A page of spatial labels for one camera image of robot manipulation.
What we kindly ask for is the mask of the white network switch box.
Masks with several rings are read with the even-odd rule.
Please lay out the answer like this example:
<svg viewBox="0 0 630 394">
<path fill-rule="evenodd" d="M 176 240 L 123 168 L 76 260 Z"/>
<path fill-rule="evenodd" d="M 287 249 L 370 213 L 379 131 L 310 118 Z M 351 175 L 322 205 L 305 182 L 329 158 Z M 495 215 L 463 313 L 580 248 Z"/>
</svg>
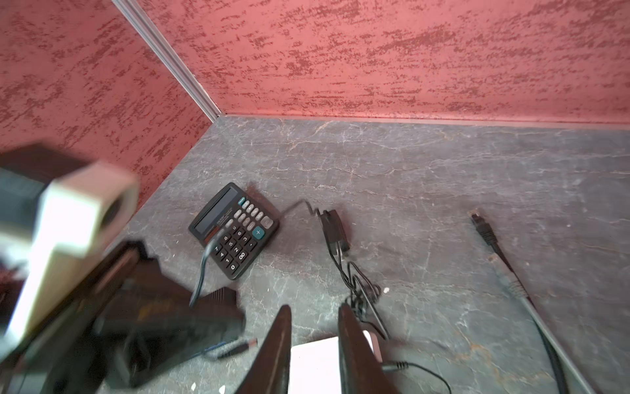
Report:
<svg viewBox="0 0 630 394">
<path fill-rule="evenodd" d="M 338 337 L 291 348 L 288 393 L 343 393 Z"/>
</svg>

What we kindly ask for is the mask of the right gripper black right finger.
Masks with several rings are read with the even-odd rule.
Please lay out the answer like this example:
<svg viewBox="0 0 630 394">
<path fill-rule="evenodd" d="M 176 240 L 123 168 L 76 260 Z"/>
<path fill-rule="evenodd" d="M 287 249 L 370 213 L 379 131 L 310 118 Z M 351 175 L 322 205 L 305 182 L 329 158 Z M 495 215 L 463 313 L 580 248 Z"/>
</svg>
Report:
<svg viewBox="0 0 630 394">
<path fill-rule="evenodd" d="M 346 304 L 338 311 L 338 338 L 342 393 L 398 393 Z"/>
</svg>

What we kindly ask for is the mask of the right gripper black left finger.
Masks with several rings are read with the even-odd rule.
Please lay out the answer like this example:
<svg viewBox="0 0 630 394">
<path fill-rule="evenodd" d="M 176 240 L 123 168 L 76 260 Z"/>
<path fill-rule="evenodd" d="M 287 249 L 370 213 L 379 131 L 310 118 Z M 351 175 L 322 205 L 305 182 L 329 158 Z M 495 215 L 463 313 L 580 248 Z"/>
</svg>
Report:
<svg viewBox="0 0 630 394">
<path fill-rule="evenodd" d="M 287 394 L 290 380 L 292 314 L 282 305 L 236 394 Z"/>
</svg>

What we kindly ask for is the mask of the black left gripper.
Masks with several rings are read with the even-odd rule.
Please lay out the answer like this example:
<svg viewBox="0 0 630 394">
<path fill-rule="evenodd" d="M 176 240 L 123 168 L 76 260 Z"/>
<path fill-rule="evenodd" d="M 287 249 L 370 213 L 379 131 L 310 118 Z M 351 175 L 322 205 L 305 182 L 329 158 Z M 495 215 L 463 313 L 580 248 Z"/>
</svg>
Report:
<svg viewBox="0 0 630 394">
<path fill-rule="evenodd" d="M 222 287 L 190 302 L 142 241 L 123 241 L 1 359 L 4 393 L 140 387 L 236 340 L 245 316 Z"/>
</svg>

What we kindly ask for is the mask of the black power adapter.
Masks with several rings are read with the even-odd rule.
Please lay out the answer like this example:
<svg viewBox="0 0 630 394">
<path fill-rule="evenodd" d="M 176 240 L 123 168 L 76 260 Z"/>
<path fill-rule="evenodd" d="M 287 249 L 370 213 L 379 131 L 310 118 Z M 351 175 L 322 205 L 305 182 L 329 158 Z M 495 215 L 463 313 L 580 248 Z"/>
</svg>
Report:
<svg viewBox="0 0 630 394">
<path fill-rule="evenodd" d="M 349 239 L 346 236 L 340 215 L 336 210 L 324 210 L 319 215 L 323 227 L 324 239 L 328 249 L 333 254 L 341 251 L 342 254 L 350 249 Z"/>
</svg>

